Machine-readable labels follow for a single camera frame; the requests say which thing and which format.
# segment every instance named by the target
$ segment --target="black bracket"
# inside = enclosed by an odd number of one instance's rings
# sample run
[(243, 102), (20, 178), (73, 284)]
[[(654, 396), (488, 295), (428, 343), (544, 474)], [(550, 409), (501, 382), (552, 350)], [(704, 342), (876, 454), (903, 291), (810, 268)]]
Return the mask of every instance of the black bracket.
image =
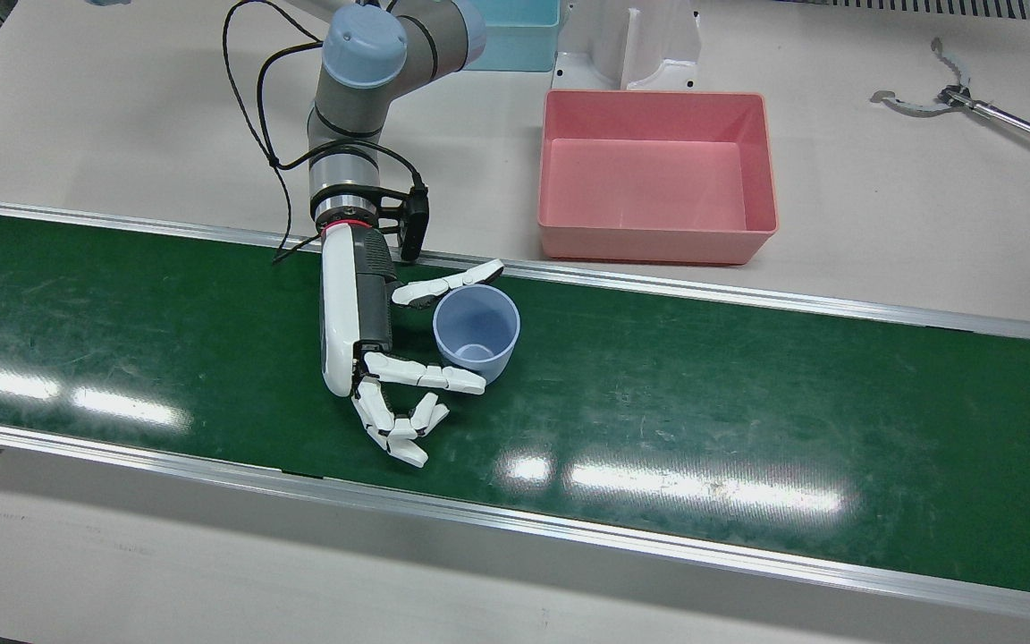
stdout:
[[(388, 188), (360, 187), (358, 183), (336, 183), (335, 187), (323, 188), (316, 195), (312, 195), (309, 203), (309, 211), (315, 212), (324, 200), (340, 195), (351, 195), (371, 201), (376, 207), (376, 212), (369, 216), (367, 213), (339, 212), (329, 216), (315, 219), (317, 231), (323, 231), (328, 225), (336, 221), (363, 221), (373, 228), (379, 228), (381, 233), (397, 234), (397, 244), (400, 245), (400, 260), (406, 262), (416, 261), (420, 257), (420, 247), (423, 245), (423, 237), (428, 232), (428, 188), (423, 184), (414, 184), (408, 193), (390, 191)], [(383, 200), (400, 201), (394, 207), (386, 207)], [(394, 221), (396, 226), (380, 228), (380, 219)]]

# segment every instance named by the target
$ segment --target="robotic arm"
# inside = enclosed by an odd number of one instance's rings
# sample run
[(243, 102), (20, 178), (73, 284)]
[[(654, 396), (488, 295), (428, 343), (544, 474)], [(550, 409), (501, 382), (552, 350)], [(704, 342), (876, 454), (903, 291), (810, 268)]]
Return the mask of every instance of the robotic arm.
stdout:
[[(322, 67), (309, 114), (310, 147), (336, 142), (311, 160), (311, 215), (320, 232), (320, 350), (323, 380), (336, 396), (350, 397), (376, 444), (406, 464), (422, 466), (414, 444), (447, 416), (433, 393), (409, 415), (398, 415), (381, 383), (408, 383), (483, 393), (485, 380), (452, 367), (423, 366), (392, 358), (389, 306), (430, 306), (447, 291), (494, 280), (499, 261), (440, 280), (404, 285), (397, 279), (380, 219), (392, 219), (401, 258), (414, 261), (426, 229), (426, 188), (401, 194), (380, 188), (375, 150), (392, 99), (446, 76), (478, 58), (485, 41), (483, 19), (469, 0), (396, 0), (381, 8), (298, 0), (327, 16)], [(336, 4), (341, 7), (333, 9)], [(383, 207), (383, 199), (400, 207)]]

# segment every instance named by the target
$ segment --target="metal edge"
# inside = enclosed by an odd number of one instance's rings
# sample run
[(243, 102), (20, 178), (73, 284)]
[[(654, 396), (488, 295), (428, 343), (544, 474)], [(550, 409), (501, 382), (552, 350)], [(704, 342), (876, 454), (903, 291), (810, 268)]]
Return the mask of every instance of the metal edge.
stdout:
[[(92, 226), (187, 237), (194, 240), (229, 241), (234, 244), (253, 246), (274, 246), (281, 240), (275, 233), (244, 231), (239, 228), (225, 228), (201, 224), (173, 223), (172, 221), (142, 219), (142, 217), (98, 214), (48, 207), (27, 207), (20, 204), (0, 203), (0, 215), (24, 217), (24, 219), (56, 221), (63, 224)], [(291, 241), (302, 241), (303, 237), (289, 237)], [(304, 251), (320, 252), (318, 241), (304, 246)], [(417, 264), (438, 268), (468, 268), (490, 258), (474, 256), (424, 252)], [(594, 289), (616, 289), (632, 293), (659, 295), (697, 301), (723, 302), (743, 306), (757, 306), (798, 313), (817, 313), (836, 317), (871, 319), (879, 323), (898, 323), (916, 327), (933, 327), (957, 331), (1030, 339), (1030, 321), (1005, 319), (967, 313), (953, 313), (908, 306), (874, 304), (874, 302), (848, 301), (848, 299), (821, 296), (805, 296), (780, 293), (761, 289), (744, 289), (705, 284), (698, 281), (667, 280), (661, 277), (646, 277), (641, 274), (625, 274), (551, 264), (546, 261), (504, 261), (505, 274), (526, 277), (530, 280), (556, 281), (561, 284), (593, 286)]]
[(150, 449), (104, 444), (98, 441), (48, 435), (0, 425), (0, 449), (13, 448), (77, 457), (95, 464), (117, 465), (184, 480), (228, 488), (270, 494), (275, 497), (351, 506), (369, 511), (404, 514), (414, 518), (478, 526), (584, 543), (589, 546), (705, 566), (715, 570), (815, 583), (836, 589), (864, 591), (902, 600), (920, 600), (948, 607), (1030, 619), (1030, 592), (931, 576), (852, 566), (826, 560), (756, 550), (747, 546), (672, 537), (616, 526), (557, 518), (519, 510), (452, 501), (336, 479), (294, 476), (261, 466), (177, 455)]

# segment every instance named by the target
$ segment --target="metal rod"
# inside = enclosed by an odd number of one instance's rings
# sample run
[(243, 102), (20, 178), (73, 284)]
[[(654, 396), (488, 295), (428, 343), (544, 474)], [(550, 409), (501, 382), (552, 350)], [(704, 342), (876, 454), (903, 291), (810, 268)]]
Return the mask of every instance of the metal rod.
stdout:
[(965, 97), (964, 94), (953, 90), (945, 90), (945, 94), (948, 98), (952, 98), (953, 101), (962, 103), (969, 110), (975, 112), (985, 118), (996, 118), (1000, 123), (1006, 123), (1009, 126), (1017, 127), (1019, 130), (1027, 132), (1030, 134), (1030, 123), (1027, 123), (1024, 118), (1018, 117), (1018, 115), (1010, 114), (1004, 110), (999, 109), (999, 107), (994, 107), (989, 105), (984, 101), (975, 101), (975, 99)]

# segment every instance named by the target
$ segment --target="blue joint cap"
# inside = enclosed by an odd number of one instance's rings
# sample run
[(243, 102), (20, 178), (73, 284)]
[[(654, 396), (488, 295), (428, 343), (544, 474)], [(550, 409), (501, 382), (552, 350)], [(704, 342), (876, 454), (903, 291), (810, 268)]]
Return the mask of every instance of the blue joint cap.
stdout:
[(452, 0), (458, 15), (464, 16), (464, 25), (467, 26), (467, 60), (464, 65), (471, 65), (483, 55), (483, 48), (487, 45), (487, 23), (483, 20), (483, 13), (471, 3), (471, 0)]
[(323, 69), (356, 90), (391, 82), (408, 60), (408, 34), (397, 16), (372, 4), (346, 4), (323, 38)]

